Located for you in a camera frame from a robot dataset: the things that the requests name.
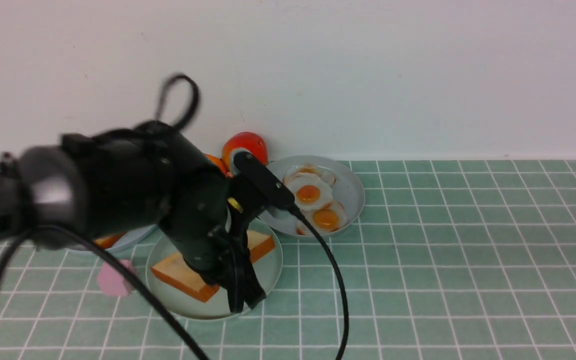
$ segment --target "egg yolk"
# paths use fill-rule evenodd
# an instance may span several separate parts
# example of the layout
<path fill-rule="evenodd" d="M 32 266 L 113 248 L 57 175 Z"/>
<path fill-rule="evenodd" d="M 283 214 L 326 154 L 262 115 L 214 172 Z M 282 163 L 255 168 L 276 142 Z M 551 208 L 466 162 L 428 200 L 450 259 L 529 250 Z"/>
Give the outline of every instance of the egg yolk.
<path fill-rule="evenodd" d="M 314 185 L 304 185 L 297 190 L 297 199 L 304 204 L 312 204 L 319 200 L 320 189 Z"/>
<path fill-rule="evenodd" d="M 325 230 L 333 230 L 339 223 L 337 213 L 331 209 L 316 210 L 312 215 L 312 220 L 318 227 Z"/>

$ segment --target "white grout line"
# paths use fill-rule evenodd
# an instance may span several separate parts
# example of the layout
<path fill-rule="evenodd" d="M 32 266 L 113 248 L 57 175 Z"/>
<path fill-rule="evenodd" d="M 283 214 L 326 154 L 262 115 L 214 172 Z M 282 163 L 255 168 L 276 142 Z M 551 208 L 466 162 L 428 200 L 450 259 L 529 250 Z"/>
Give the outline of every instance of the white grout line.
<path fill-rule="evenodd" d="M 486 166 L 488 167 L 488 170 L 490 170 L 490 166 L 489 163 L 486 161 Z M 494 184 L 497 185 L 499 187 L 499 184 L 496 180 L 496 178 L 493 177 L 494 180 Z M 506 196 L 504 195 L 504 193 L 499 190 L 499 194 L 501 194 L 501 199 L 503 201 L 503 204 L 508 206 L 508 203 L 506 202 Z M 517 233 L 519 233 L 519 237 L 521 238 L 521 241 L 523 242 L 523 246 L 525 247 L 526 253 L 528 253 L 528 257 L 530 257 L 530 262 L 533 265 L 537 265 L 537 262 L 535 262 L 535 258 L 533 257 L 533 254 L 530 252 L 530 248 L 528 248 L 528 244 L 526 243 L 526 238 L 524 237 L 524 234 L 521 232 L 521 230 L 519 230 L 519 225 L 517 224 L 517 219 L 515 218 L 515 215 L 513 214 L 512 211 L 510 211 L 510 207 L 507 207 L 507 211 L 508 214 L 510 214 L 510 218 L 512 218 L 512 222 L 514 223 L 514 225 L 517 228 Z M 553 294 L 551 294 L 551 292 L 548 290 L 548 285 L 546 285 L 546 281 L 544 280 L 544 276 L 542 276 L 542 272 L 539 271 L 539 269 L 537 267 L 535 267 L 535 271 L 537 271 L 537 276 L 539 276 L 539 280 L 541 280 L 541 284 L 543 285 L 543 291 L 546 292 L 546 295 L 548 296 L 548 299 L 550 299 L 550 302 L 552 304 L 553 309 L 555 310 L 555 313 L 557 314 L 557 316 L 559 317 L 559 322 L 561 323 L 561 326 L 564 328 L 564 332 L 566 333 L 566 336 L 568 338 L 568 341 L 570 342 L 570 344 L 572 344 L 573 349 L 574 349 L 574 353 L 576 354 L 576 346 L 575 346 L 575 342 L 572 339 L 570 332 L 568 330 L 568 328 L 566 327 L 566 323 L 564 322 L 564 320 L 562 319 L 562 313 L 560 312 L 557 303 L 555 302 L 554 298 L 553 298 Z M 530 336 L 532 337 L 532 330 L 530 329 L 530 327 L 528 326 L 528 323 L 526 323 L 526 329 L 528 330 L 528 333 L 530 334 Z M 541 356 L 541 353 L 539 351 L 538 348 L 535 348 L 535 351 L 537 351 L 537 354 L 539 354 Z"/>

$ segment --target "bread slice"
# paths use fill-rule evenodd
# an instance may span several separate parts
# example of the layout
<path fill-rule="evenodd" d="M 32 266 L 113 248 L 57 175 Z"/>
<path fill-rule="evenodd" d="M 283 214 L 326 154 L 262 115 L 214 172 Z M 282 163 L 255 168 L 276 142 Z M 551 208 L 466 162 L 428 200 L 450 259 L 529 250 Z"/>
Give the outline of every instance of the bread slice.
<path fill-rule="evenodd" d="M 248 230 L 247 237 L 250 261 L 253 264 L 275 248 L 270 235 Z M 179 252 L 161 260 L 150 270 L 159 280 L 202 303 L 206 303 L 219 291 L 219 285 L 206 284 L 198 273 L 190 269 Z"/>

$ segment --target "orange food item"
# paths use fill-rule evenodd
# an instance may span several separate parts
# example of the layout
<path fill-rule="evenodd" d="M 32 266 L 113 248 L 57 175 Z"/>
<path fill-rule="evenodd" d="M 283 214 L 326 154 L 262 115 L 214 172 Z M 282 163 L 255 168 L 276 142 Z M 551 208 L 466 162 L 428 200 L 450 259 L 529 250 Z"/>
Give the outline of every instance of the orange food item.
<path fill-rule="evenodd" d="M 248 150 L 261 164 L 268 164 L 268 149 L 264 139 L 253 132 L 245 131 L 231 137 L 223 146 L 221 159 L 226 164 L 226 168 L 231 168 L 231 152 L 238 148 Z"/>
<path fill-rule="evenodd" d="M 100 248 L 102 249 L 110 249 L 113 247 L 115 243 L 119 241 L 125 235 L 125 232 L 120 232 L 119 234 L 114 234 L 106 237 L 101 237 L 101 239 L 94 240 Z"/>
<path fill-rule="evenodd" d="M 207 153 L 204 153 L 204 155 L 206 155 L 206 158 L 208 158 L 208 160 L 210 160 L 213 164 L 215 164 L 217 167 L 219 167 L 219 170 L 221 170 L 221 172 L 224 175 L 226 175 L 226 173 L 228 173 L 228 169 L 226 168 L 226 164 L 224 164 L 222 159 L 220 159 L 219 157 L 213 156 L 213 155 L 208 155 Z"/>

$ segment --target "green tile countertop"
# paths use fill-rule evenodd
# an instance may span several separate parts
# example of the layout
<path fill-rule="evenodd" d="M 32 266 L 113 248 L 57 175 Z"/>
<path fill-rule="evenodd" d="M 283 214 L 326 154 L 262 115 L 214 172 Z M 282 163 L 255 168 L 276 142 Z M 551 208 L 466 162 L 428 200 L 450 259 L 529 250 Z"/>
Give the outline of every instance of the green tile countertop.
<path fill-rule="evenodd" d="M 345 164 L 366 207 L 328 239 L 350 303 L 344 358 L 576 359 L 576 161 Z M 119 257 L 143 278 L 160 237 Z M 330 264 L 314 241 L 281 245 L 281 278 L 262 305 L 181 320 L 212 359 L 334 358 L 342 321 Z M 0 295 L 0 360 L 194 359 L 138 294 L 105 297 L 100 266 L 23 247 Z"/>

